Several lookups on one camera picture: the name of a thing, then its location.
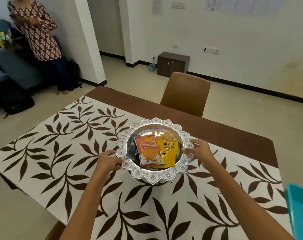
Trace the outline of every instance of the orange snack packet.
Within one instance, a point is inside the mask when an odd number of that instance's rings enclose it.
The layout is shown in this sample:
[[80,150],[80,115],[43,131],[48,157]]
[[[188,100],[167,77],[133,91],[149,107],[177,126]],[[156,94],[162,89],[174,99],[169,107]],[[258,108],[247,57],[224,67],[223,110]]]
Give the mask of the orange snack packet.
[[154,135],[135,137],[135,142],[139,152],[141,167],[165,164]]

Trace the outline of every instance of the wooden cabinet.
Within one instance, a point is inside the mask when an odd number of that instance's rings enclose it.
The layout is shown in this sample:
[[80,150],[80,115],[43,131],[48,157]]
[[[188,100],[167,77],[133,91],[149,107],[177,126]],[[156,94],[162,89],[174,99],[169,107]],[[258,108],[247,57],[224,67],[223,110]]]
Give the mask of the wooden cabinet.
[[183,56],[169,52],[163,52],[158,56],[157,74],[171,76],[173,72],[186,73],[188,70],[190,56]]

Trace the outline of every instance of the wall socket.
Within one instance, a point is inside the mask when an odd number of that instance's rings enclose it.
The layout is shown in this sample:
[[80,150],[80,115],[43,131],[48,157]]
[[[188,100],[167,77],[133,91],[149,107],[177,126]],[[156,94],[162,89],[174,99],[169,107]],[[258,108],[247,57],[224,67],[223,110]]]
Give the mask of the wall socket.
[[177,2],[177,1],[175,1],[175,2],[173,2],[172,3],[172,8],[175,8],[175,9],[186,9],[185,8],[185,3],[183,3],[183,2]]
[[203,52],[210,53],[213,55],[219,55],[219,49],[217,48],[204,48]]

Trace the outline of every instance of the snack packet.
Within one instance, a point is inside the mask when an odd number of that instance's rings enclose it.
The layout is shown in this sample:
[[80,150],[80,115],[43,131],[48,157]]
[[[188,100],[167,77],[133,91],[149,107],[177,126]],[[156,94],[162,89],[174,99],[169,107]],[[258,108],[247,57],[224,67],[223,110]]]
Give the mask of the snack packet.
[[131,159],[136,165],[140,166],[140,160],[139,160],[139,152],[135,143],[135,137],[139,135],[134,134],[133,138],[130,141],[130,146],[126,154],[126,158]]
[[135,137],[135,142],[139,152],[141,167],[165,164],[154,135]]
[[163,141],[163,139],[156,140],[157,145],[160,147],[164,165],[151,166],[153,168],[170,168],[176,164],[176,157],[178,152],[178,141]]

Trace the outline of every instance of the cabinet door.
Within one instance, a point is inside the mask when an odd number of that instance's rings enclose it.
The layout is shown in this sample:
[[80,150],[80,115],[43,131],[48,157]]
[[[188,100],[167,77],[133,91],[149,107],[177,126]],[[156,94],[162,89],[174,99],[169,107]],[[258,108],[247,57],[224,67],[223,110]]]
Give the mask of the cabinet door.
[[163,76],[170,76],[170,67],[172,60],[164,57],[158,57],[157,74]]
[[181,60],[170,61],[170,75],[173,72],[185,72],[186,62]]

